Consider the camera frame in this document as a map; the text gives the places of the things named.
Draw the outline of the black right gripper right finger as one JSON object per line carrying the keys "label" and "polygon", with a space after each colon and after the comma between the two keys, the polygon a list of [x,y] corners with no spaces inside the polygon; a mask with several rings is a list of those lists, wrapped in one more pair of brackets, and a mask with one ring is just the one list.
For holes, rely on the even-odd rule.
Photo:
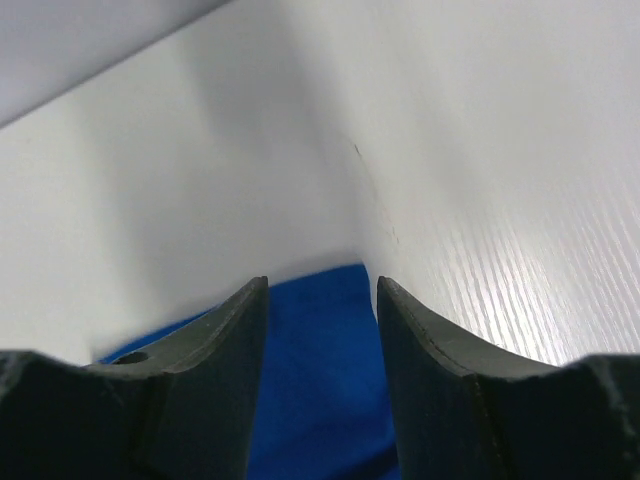
{"label": "black right gripper right finger", "polygon": [[639,359],[562,367],[501,349],[377,283],[377,312],[405,479],[635,479]]}

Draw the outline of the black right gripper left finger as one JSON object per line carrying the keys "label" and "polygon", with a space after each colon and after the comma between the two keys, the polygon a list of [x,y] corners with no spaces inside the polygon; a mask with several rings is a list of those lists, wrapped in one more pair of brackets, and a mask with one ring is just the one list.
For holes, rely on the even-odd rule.
{"label": "black right gripper left finger", "polygon": [[250,280],[211,312],[111,364],[1,355],[5,479],[243,479],[269,290]]}

